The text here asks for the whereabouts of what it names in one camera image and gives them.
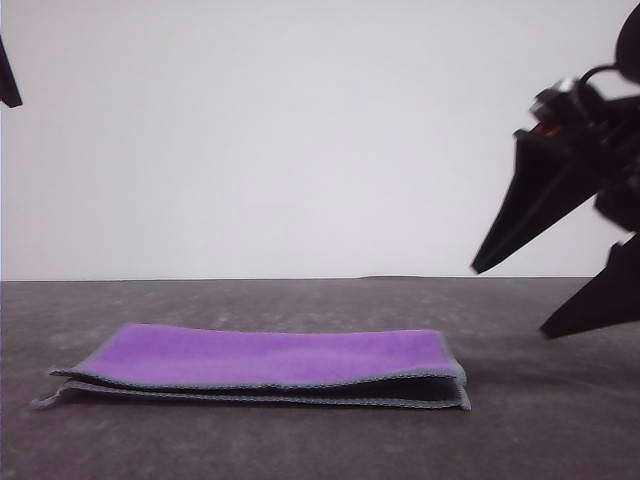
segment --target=purple cloth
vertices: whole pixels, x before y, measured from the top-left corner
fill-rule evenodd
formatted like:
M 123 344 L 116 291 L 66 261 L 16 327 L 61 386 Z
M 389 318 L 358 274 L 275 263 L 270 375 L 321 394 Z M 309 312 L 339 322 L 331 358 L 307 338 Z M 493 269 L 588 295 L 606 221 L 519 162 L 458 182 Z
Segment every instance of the purple cloth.
M 52 373 L 71 377 L 76 389 L 84 382 L 96 387 L 85 390 L 102 393 L 180 396 L 195 389 L 211 399 L 243 400 L 245 389 L 245 396 L 264 401 L 388 405 L 394 400 L 397 406 L 468 408 L 464 371 L 433 330 L 292 334 L 127 324 L 77 366 Z M 425 381 L 433 392 L 422 398 L 418 390 L 428 387 Z M 375 388 L 344 388 L 368 384 Z M 229 389 L 233 398 L 222 398 L 229 397 Z

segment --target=folded cloth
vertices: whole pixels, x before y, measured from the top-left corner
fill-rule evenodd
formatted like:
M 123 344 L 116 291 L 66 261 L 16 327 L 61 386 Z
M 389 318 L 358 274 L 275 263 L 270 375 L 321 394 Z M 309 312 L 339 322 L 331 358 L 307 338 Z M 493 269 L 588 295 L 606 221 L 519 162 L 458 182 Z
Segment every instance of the folded cloth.
M 32 405 L 67 391 L 143 399 L 470 409 L 466 377 L 434 330 L 294 334 L 123 326 Z

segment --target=gray stitched hem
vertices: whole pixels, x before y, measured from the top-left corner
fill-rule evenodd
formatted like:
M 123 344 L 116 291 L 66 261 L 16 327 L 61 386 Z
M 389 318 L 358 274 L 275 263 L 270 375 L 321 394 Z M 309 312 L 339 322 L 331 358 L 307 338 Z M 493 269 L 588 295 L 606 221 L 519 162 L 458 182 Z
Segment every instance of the gray stitched hem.
M 370 377 L 354 377 L 339 382 L 327 383 L 143 383 L 143 382 L 127 382 L 116 378 L 107 377 L 105 375 L 97 375 L 89 370 L 78 368 L 61 368 L 49 370 L 49 375 L 70 378 L 84 378 L 108 383 L 115 387 L 137 388 L 137 389 L 158 389 L 170 388 L 175 390 L 217 390 L 217 389 L 235 389 L 235 388 L 279 388 L 282 390 L 299 389 L 299 388 L 333 388 L 351 385 L 361 385 L 371 382 L 383 380 L 400 380 L 403 378 L 442 378 L 451 379 L 460 385 L 466 384 L 466 376 L 458 372 L 452 372 L 448 369 L 419 369 L 406 372 L 395 372 L 383 375 L 374 375 Z
M 332 397 L 309 397 L 292 395 L 227 395 L 224 393 L 178 393 L 178 392 L 150 392 L 140 390 L 127 390 L 102 385 L 93 385 L 77 380 L 67 380 L 58 388 L 51 397 L 42 400 L 33 400 L 31 407 L 34 409 L 44 409 L 56 404 L 67 391 L 85 391 L 110 396 L 165 400 L 204 400 L 214 402 L 248 402 L 248 403 L 298 403 L 314 405 L 336 405 L 336 406 L 376 406 L 376 407 L 402 407 L 415 409 L 439 409 L 448 407 L 460 407 L 463 410 L 471 410 L 471 405 L 466 392 L 458 382 L 455 382 L 458 393 L 457 398 L 448 400 L 410 400 L 403 398 L 332 398 Z

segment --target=gray table surface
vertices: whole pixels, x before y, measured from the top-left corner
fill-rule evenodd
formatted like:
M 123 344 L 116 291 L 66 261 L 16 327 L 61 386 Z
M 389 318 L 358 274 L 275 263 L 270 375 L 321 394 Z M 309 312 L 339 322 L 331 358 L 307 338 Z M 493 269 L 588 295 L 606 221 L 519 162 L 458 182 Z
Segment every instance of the gray table surface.
M 24 282 L 2 288 L 3 479 L 638 479 L 640 323 L 546 341 L 585 279 Z M 473 410 L 113 401 L 32 411 L 126 322 L 433 328 Z

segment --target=white wall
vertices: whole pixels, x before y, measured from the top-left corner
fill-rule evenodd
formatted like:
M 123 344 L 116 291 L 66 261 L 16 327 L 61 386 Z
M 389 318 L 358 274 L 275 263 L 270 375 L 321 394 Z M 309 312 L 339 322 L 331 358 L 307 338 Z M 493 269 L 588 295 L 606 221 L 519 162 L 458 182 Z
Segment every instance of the white wall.
M 533 96 L 635 4 L 5 0 L 4 278 L 469 275 Z M 587 205 L 490 273 L 624 237 Z

